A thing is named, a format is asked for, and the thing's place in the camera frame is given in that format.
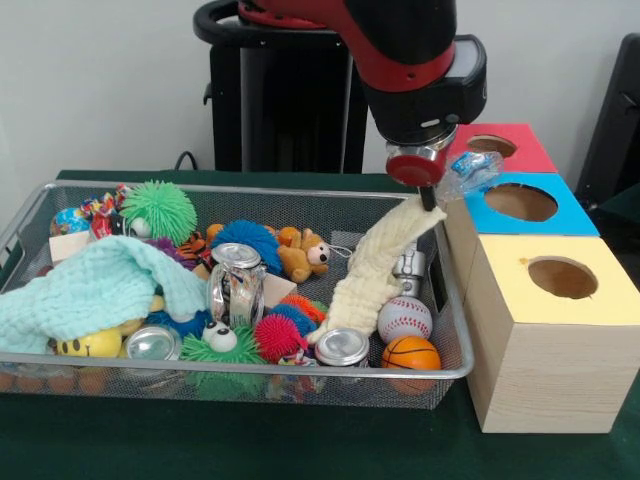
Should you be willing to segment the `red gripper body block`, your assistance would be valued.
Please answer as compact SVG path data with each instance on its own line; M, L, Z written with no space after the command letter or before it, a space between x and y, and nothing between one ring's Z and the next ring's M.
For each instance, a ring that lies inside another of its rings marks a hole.
M416 154L400 154L388 158L386 171L405 186L433 187L444 175L445 160L443 157L430 159Z

